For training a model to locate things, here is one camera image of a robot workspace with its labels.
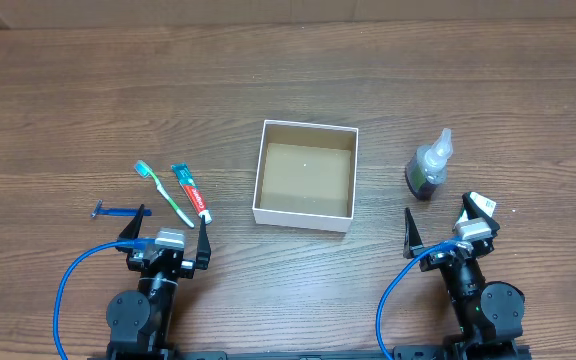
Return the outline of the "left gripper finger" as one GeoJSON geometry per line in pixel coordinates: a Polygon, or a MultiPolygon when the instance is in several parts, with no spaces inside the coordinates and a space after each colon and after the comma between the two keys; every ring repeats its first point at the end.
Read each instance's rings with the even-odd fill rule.
{"type": "Polygon", "coordinates": [[[207,270],[211,258],[211,246],[207,235],[206,216],[201,217],[195,265],[197,269],[207,270]]]}
{"type": "Polygon", "coordinates": [[[119,241],[135,240],[139,237],[143,217],[145,213],[145,205],[141,204],[135,213],[133,219],[128,225],[120,232],[118,236],[119,241]]]}

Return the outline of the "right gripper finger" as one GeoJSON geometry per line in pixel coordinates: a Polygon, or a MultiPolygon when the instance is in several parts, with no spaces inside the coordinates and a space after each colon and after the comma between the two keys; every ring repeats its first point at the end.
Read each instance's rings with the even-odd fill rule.
{"type": "Polygon", "coordinates": [[[484,213],[481,209],[477,207],[474,201],[468,196],[468,193],[462,195],[463,204],[466,207],[467,214],[471,216],[471,219],[479,217],[479,212],[484,213]]]}
{"type": "Polygon", "coordinates": [[[405,215],[405,240],[404,240],[403,257],[406,259],[413,259],[423,252],[424,245],[419,235],[411,210],[409,208],[406,208],[404,215],[405,215]]]}

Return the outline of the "green white soap bar pack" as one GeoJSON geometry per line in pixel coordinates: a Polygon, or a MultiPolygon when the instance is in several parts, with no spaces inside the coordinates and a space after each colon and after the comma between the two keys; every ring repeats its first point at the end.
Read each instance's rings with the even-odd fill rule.
{"type": "MultiPolygon", "coordinates": [[[[497,203],[477,192],[469,192],[468,196],[474,201],[479,209],[481,209],[487,216],[493,217],[497,203]]],[[[467,214],[465,205],[462,205],[456,224],[468,221],[471,216],[467,214]]]]}

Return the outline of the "blue disposable razor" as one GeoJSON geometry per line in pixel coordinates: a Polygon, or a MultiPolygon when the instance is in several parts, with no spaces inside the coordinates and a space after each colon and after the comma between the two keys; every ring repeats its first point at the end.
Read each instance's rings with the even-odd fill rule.
{"type": "Polygon", "coordinates": [[[117,216],[117,217],[134,217],[139,210],[137,208],[104,208],[103,201],[98,200],[93,211],[90,214],[91,218],[96,218],[100,215],[104,216],[117,216]]]}

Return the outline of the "clear soap pump bottle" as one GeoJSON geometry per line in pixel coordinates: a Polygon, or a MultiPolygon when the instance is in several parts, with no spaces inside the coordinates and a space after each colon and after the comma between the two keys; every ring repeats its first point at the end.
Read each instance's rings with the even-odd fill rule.
{"type": "Polygon", "coordinates": [[[409,190],[419,200],[430,200],[447,178],[447,163],[453,154],[452,130],[444,128],[433,144],[417,148],[405,168],[409,190]]]}

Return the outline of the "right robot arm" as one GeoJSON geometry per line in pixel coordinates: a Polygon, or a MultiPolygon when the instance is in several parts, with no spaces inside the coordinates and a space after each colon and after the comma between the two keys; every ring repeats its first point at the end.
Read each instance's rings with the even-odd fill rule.
{"type": "Polygon", "coordinates": [[[466,219],[454,227],[453,247],[423,245],[412,213],[405,210],[404,257],[416,260],[423,272],[439,270],[454,309],[460,332],[440,345],[400,345],[395,359],[526,360],[527,345],[516,339],[523,334],[525,296],[517,287],[501,281],[488,282],[478,259],[494,250],[500,225],[466,193],[462,196],[466,219]]]}

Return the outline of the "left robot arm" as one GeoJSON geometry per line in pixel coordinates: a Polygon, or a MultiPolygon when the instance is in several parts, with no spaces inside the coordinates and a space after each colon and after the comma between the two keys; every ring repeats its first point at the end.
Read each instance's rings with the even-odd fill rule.
{"type": "Polygon", "coordinates": [[[196,257],[191,260],[184,257],[185,234],[180,230],[162,228],[154,238],[141,238],[144,213],[139,208],[118,236],[116,249],[126,254],[127,268],[139,279],[135,290],[117,294],[107,306],[108,359],[180,359],[180,351],[168,341],[178,281],[193,278],[210,262],[206,216],[201,217],[196,257]]]}

